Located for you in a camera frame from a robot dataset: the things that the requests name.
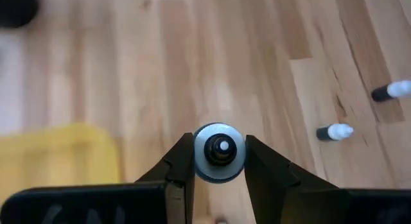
black object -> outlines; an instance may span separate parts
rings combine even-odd
[[[388,94],[388,86],[382,86],[379,87],[377,89],[374,89],[371,92],[371,97],[375,102],[383,102],[383,101],[387,101],[389,99],[394,99],[392,96],[390,96],[390,94]]]
[[[39,0],[0,0],[0,27],[18,28],[28,24],[39,10]]]
[[[411,191],[340,189],[246,138],[245,178],[262,223],[411,223]],[[9,198],[1,223],[191,223],[193,135],[134,184],[29,189]]]
[[[226,150],[222,150],[222,142],[228,144]],[[208,162],[215,166],[226,166],[230,164],[237,155],[237,146],[234,140],[225,134],[215,134],[205,142],[204,155]]]
[[[317,138],[319,140],[321,140],[321,141],[335,141],[328,135],[328,128],[329,128],[329,126],[317,129]]]

white cylinder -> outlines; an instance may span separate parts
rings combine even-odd
[[[354,128],[347,124],[333,124],[328,127],[329,138],[335,141],[341,141],[353,134]]]
[[[393,98],[411,94],[411,80],[390,83],[387,87],[387,92]]]

bottle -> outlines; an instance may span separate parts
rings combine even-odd
[[[317,138],[321,141],[341,141],[353,134],[354,128],[347,124],[332,124],[317,129]]]
[[[39,10],[39,0],[0,0],[0,28],[28,24]]]
[[[373,90],[371,97],[376,102],[383,102],[406,96],[407,94],[411,94],[411,80],[393,82],[386,86],[379,87]]]

yellow object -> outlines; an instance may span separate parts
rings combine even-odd
[[[119,151],[85,124],[0,137],[0,205],[31,187],[120,182]]]

white cap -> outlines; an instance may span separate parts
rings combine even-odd
[[[406,96],[411,93],[411,80],[390,83],[387,92],[393,98]]]
[[[353,134],[354,128],[347,124],[333,124],[328,127],[329,138],[341,141],[342,139],[348,138]]]

